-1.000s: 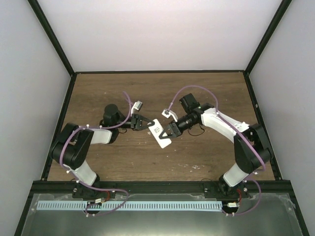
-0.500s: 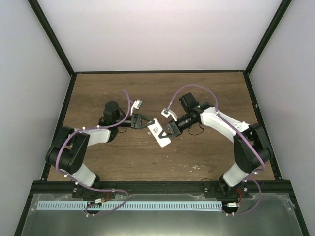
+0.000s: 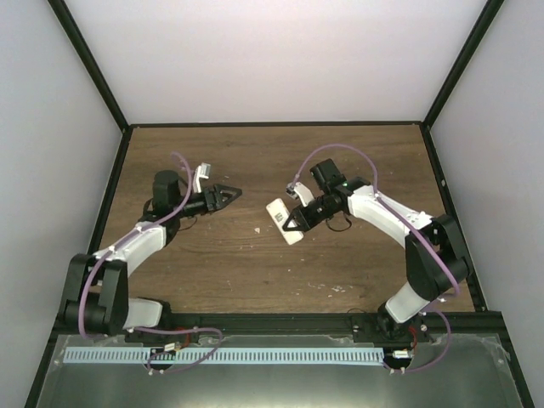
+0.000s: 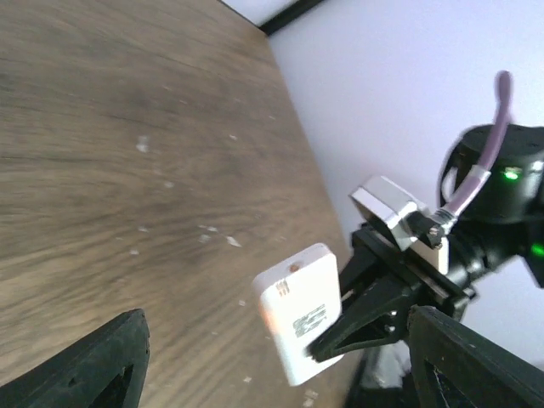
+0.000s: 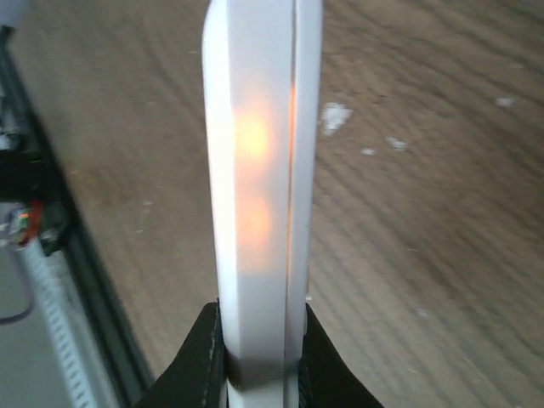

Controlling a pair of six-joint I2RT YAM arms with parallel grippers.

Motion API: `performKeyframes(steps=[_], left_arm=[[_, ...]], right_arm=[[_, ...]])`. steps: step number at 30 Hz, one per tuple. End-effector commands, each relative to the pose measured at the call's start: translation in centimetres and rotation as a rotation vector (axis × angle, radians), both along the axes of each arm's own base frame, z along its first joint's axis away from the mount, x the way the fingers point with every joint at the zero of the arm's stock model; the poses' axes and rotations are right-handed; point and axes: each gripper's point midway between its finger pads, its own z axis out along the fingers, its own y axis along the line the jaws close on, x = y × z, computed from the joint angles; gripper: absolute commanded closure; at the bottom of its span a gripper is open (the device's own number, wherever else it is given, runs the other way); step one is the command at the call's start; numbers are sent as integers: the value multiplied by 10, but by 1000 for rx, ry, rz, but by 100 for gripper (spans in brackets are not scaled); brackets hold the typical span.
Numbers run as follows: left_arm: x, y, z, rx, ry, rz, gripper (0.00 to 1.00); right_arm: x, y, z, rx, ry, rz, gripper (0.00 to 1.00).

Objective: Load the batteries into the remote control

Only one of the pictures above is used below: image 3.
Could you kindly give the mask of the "white remote control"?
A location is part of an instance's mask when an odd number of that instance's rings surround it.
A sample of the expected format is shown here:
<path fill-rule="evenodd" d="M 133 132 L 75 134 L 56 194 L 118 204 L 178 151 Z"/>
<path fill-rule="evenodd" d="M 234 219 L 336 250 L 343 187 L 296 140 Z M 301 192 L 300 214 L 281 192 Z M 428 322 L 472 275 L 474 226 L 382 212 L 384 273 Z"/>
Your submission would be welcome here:
<path fill-rule="evenodd" d="M 283 232 L 281 228 L 283 223 L 286 221 L 289 212 L 285 206 L 284 201 L 281 198 L 276 198 L 266 206 L 267 213 L 274 222 L 276 228 L 280 231 L 281 236 L 284 239 Z"/>

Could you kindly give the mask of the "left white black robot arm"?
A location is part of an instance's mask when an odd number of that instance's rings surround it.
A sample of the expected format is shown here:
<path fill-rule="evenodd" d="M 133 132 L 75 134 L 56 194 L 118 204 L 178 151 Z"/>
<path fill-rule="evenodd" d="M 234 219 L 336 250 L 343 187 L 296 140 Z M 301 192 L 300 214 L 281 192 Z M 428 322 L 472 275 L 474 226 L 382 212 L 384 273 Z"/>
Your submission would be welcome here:
<path fill-rule="evenodd" d="M 173 241 L 182 219 L 215 213 L 241 197 L 242 191 L 236 187 L 202 186 L 206 177 L 207 164 L 198 166 L 187 180 L 173 170 L 158 172 L 152 197 L 134 227 L 105 249 L 71 259 L 58 322 L 83 335 L 115 336 L 142 328 L 154 343 L 166 342 L 173 335 L 174 324 L 163 315 L 163 303 L 129 297 L 128 279 L 145 260 Z"/>

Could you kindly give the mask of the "white battery cover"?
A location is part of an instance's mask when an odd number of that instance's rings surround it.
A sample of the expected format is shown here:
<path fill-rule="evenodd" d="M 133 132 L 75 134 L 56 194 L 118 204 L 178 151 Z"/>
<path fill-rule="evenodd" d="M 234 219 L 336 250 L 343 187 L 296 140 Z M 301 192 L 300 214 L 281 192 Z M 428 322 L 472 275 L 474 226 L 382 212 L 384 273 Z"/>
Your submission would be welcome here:
<path fill-rule="evenodd" d="M 286 243 L 290 245 L 294 245 L 295 243 L 301 241 L 303 239 L 303 232 L 301 231 L 284 231 L 283 232 L 284 239 Z"/>

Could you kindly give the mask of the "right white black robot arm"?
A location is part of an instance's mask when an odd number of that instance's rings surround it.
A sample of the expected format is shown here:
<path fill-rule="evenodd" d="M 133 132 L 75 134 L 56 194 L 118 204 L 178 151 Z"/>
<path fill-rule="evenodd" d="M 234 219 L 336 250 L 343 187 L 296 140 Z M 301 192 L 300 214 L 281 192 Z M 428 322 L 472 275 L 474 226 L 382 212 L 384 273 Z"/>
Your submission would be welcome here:
<path fill-rule="evenodd" d="M 299 242 L 305 233 L 342 214 L 347 221 L 357 218 L 373 225 L 405 251 L 406 282 L 377 311 L 377 330 L 383 340 L 398 342 L 412 318 L 456 296 L 460 283 L 473 273 L 467 244 L 453 217 L 415 211 L 364 178 L 346 178 L 331 159 L 313 166 L 310 173 L 320 188 L 319 196 L 296 181 L 286 188 L 299 202 L 295 208 L 288 210 L 281 199 L 267 206 L 287 244 Z"/>

